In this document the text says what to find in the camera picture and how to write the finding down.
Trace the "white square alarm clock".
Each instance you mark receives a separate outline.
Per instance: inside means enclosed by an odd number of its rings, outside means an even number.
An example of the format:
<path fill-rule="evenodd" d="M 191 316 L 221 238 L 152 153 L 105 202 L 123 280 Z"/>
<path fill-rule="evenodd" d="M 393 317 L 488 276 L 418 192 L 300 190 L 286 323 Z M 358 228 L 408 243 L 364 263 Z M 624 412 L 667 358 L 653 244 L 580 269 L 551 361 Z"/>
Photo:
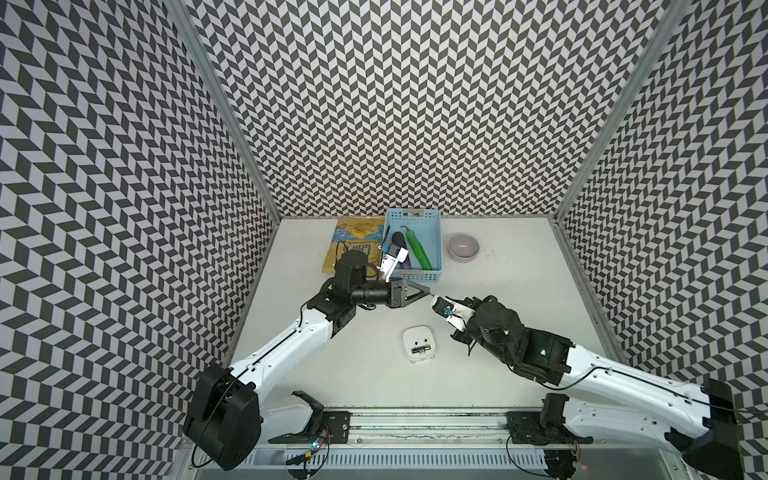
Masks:
<path fill-rule="evenodd" d="M 402 343 L 406 358 L 411 363 L 431 360 L 436 354 L 436 342 L 430 327 L 419 325 L 410 327 L 402 332 Z M 412 354 L 411 349 L 419 345 L 431 345 L 431 350 L 419 354 Z"/>

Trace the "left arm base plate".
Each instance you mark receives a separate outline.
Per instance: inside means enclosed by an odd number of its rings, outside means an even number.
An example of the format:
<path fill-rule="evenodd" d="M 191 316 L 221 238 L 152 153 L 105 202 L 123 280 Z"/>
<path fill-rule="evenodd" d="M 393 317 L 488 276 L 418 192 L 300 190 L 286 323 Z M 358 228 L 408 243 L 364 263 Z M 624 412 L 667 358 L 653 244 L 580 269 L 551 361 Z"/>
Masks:
<path fill-rule="evenodd" d="M 325 438 L 332 444 L 346 444 L 349 438 L 352 413 L 350 411 L 315 411 L 306 425 L 297 432 L 284 432 L 268 439 L 270 444 L 310 444 Z"/>

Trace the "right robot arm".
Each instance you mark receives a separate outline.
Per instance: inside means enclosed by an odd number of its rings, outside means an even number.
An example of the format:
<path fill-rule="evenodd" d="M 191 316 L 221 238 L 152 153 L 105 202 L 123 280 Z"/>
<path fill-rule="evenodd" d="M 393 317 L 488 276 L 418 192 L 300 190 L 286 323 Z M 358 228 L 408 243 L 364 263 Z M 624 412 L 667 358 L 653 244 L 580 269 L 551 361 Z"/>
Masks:
<path fill-rule="evenodd" d="M 728 383 L 677 381 L 613 361 L 567 337 L 525 326 L 494 296 L 438 297 L 432 309 L 453 327 L 452 339 L 484 349 L 512 374 L 547 389 L 539 414 L 509 419 L 513 442 L 587 443 L 603 437 L 676 453 L 717 479 L 743 478 Z"/>

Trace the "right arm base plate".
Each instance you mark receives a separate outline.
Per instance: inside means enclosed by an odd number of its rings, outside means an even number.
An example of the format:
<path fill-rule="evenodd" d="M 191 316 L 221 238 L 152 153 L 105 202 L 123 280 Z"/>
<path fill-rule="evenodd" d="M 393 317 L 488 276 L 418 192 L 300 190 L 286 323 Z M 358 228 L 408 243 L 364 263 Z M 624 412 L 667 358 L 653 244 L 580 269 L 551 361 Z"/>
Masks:
<path fill-rule="evenodd" d="M 545 446 L 551 444 L 592 444 L 591 436 L 581 437 L 565 425 L 562 414 L 545 414 L 538 411 L 508 411 L 507 429 L 514 444 Z"/>

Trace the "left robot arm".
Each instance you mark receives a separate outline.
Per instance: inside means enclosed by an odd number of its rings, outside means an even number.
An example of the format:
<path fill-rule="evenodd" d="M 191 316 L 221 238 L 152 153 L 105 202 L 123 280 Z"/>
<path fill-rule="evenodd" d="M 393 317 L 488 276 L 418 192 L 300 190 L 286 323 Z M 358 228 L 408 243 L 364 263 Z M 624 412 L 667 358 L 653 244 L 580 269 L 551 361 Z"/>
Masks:
<path fill-rule="evenodd" d="M 397 278 L 394 256 L 381 267 L 359 251 L 336 261 L 335 273 L 299 308 L 299 316 L 266 345 L 230 366 L 213 364 L 198 377 L 187 408 L 184 434 L 222 470 L 239 466 L 259 443 L 307 443 L 312 452 L 328 443 L 331 430 L 324 408 L 304 391 L 283 404 L 266 399 L 282 378 L 307 355 L 335 337 L 359 308 L 409 306 L 428 287 Z"/>

